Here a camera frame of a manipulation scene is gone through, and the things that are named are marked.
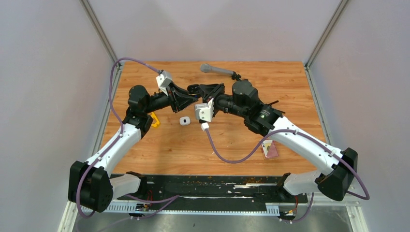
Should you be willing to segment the black earbud charging case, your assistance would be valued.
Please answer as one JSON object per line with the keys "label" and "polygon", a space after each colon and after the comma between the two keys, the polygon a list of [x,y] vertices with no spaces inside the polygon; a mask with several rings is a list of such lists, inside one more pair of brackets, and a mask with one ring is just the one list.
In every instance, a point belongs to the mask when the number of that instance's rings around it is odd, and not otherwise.
{"label": "black earbud charging case", "polygon": [[187,87],[187,92],[188,92],[189,95],[194,96],[196,98],[201,97],[201,90],[200,90],[200,85],[199,84],[189,85]]}

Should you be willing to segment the white earbud charging case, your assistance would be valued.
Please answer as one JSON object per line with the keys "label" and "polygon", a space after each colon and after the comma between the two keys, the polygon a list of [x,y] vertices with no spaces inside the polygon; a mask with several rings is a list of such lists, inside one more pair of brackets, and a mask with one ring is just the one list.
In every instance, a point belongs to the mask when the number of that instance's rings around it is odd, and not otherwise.
{"label": "white earbud charging case", "polygon": [[181,126],[187,126],[191,123],[191,120],[188,116],[183,116],[179,119],[179,123]]}

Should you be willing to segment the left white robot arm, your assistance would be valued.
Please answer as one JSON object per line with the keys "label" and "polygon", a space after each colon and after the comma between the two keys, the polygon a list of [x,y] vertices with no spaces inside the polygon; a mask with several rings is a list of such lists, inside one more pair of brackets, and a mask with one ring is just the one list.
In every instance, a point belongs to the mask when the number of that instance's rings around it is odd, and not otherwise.
{"label": "left white robot arm", "polygon": [[197,102],[200,94],[170,83],[165,91],[150,95],[142,85],[129,91],[126,116],[116,134],[95,155],[84,162],[76,161],[70,168],[69,201],[81,213],[84,206],[93,212],[103,212],[110,202],[131,194],[144,199],[148,194],[146,179],[141,174],[127,172],[112,178],[111,174],[124,155],[149,131],[150,113],[170,106],[177,113]]}

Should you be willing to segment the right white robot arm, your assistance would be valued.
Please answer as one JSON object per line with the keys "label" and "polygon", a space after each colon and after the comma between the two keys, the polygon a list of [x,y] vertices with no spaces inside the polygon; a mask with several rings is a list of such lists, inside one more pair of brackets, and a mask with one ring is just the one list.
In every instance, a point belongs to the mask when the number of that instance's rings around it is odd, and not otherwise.
{"label": "right white robot arm", "polygon": [[349,192],[357,174],[357,152],[328,145],[300,129],[281,111],[263,103],[258,90],[248,80],[236,81],[231,95],[225,93],[223,84],[191,85],[188,92],[203,99],[195,106],[195,114],[204,131],[209,131],[208,123],[218,111],[239,116],[253,133],[281,143],[316,167],[313,172],[284,174],[276,188],[279,200],[288,202],[302,193],[320,192],[342,201]]}

